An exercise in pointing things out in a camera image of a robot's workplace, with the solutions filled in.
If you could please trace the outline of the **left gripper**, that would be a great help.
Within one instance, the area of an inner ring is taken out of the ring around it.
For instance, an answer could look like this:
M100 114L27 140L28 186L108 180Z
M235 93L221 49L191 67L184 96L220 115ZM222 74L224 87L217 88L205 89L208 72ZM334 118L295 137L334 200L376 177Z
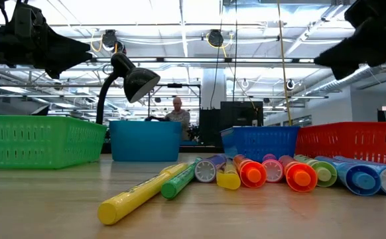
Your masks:
M29 5L28 1L17 0L12 24L35 68L44 69L51 78L59 79L64 69L92 59L88 44L53 31L42 10Z

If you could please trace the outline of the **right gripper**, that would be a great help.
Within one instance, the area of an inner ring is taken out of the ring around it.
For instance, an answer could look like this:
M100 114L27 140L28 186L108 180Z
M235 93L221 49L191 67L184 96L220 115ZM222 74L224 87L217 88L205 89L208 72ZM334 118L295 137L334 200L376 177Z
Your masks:
M374 67L386 61L381 45L386 27L380 23L381 0L356 0L345 12L345 20L355 28L352 36L321 52L314 63L332 68L340 80L355 72L362 64Z

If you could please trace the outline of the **green plastic basket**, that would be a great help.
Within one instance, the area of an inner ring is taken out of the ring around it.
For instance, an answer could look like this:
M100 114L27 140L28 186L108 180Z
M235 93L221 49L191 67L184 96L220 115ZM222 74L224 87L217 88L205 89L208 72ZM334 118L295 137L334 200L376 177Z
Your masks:
M97 161L106 131L75 118L0 115L0 169L62 169Z

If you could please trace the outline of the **blue plastic basket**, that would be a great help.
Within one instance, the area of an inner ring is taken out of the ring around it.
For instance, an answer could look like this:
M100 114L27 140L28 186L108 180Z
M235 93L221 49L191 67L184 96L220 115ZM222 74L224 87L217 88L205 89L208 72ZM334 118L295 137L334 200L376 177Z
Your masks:
M262 162L272 153L278 159L283 155L294 156L298 126L236 126L220 132L224 153L227 156L244 155Z

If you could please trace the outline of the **lime green highlighter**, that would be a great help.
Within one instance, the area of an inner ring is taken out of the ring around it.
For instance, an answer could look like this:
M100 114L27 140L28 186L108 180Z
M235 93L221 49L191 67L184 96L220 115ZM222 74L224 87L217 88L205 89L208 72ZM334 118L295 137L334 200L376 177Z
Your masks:
M331 187L336 183L338 173L331 163L319 161L305 155L295 155L294 159L311 166L315 170L318 187Z

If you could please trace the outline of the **orange highlighter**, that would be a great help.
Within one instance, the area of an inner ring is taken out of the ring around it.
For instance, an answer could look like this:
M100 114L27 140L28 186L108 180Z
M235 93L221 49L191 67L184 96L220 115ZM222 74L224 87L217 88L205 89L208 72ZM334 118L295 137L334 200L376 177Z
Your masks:
M240 177L241 183L251 189L262 187L267 181L267 172L264 166L244 155L236 155L233 164Z
M286 182L292 190L300 193L314 190L318 177L310 165L301 163L290 155L281 156L279 163L283 166Z

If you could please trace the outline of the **pink highlighter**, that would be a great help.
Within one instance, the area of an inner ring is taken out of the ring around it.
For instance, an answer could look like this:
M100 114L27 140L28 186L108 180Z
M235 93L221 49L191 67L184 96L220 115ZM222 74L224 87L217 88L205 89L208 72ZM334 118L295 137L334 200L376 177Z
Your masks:
M284 168L272 153L264 155L262 165L267 172L268 183L278 183L284 177Z

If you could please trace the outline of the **slim yellow highlighter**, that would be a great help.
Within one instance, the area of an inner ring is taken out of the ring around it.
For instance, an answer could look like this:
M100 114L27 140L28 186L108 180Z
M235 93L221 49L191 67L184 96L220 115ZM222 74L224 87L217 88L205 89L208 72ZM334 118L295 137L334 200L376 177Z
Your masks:
M97 210L99 221L104 225L115 224L158 194L165 182L183 172L187 167L187 163L168 166L150 179L103 201Z

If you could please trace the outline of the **thick yellow highlighter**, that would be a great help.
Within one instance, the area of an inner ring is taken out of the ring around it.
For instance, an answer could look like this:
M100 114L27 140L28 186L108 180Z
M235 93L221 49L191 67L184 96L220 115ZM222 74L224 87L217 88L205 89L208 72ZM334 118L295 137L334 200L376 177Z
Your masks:
M230 190L237 190L240 187L241 180L231 159L228 159L225 165L218 169L216 183L219 187Z

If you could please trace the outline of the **purple highlighter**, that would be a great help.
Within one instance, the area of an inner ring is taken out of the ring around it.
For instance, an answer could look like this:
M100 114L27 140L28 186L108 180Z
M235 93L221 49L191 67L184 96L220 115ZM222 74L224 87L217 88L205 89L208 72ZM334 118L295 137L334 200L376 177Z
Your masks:
M226 161L227 157L224 154L200 159L194 168L196 179L201 183L211 183L216 178L218 170L226 164Z

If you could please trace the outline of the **black desk lamp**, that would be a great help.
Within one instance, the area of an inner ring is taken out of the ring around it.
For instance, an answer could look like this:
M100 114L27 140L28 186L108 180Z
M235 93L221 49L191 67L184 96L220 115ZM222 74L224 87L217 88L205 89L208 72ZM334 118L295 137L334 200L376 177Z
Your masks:
M112 83L123 78L123 89L129 103L134 103L146 96L160 81L161 77L147 68L135 66L123 53L115 53L111 57L113 72L105 79L99 93L96 110L96 123L103 123L104 103L107 91Z

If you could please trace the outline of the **red plastic basket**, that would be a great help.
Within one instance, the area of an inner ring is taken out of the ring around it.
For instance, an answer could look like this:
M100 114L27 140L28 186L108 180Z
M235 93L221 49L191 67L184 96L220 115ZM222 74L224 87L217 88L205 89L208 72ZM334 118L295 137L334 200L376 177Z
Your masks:
M386 122L340 122L302 127L296 154L343 156L386 164Z

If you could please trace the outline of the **black equipment cabinet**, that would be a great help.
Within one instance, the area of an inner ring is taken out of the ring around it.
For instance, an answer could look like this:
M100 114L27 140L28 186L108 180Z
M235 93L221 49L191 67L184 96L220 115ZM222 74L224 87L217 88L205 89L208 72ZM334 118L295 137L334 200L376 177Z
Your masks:
M222 146L220 131L233 126L258 126L263 124L263 102L220 102L220 109L199 113L199 136L205 145Z

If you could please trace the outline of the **teal plastic bin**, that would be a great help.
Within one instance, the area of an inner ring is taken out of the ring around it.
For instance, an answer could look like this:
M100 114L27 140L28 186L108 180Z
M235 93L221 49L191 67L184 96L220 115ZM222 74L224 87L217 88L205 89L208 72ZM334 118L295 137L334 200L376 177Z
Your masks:
M109 124L114 161L175 162L181 123L174 121L112 121Z

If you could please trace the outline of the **person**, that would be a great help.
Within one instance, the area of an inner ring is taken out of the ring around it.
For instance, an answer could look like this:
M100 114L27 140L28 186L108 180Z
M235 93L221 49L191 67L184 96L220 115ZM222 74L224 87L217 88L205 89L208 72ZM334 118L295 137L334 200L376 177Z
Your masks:
M158 120L158 121L174 121L174 122L180 122L181 123L181 137L183 141L189 140L189 123L190 123L190 113L186 110L182 109L182 100L178 96L176 96L173 101L172 105L174 109L165 115L163 118L158 118L155 116L149 116L146 118L146 121L151 120Z

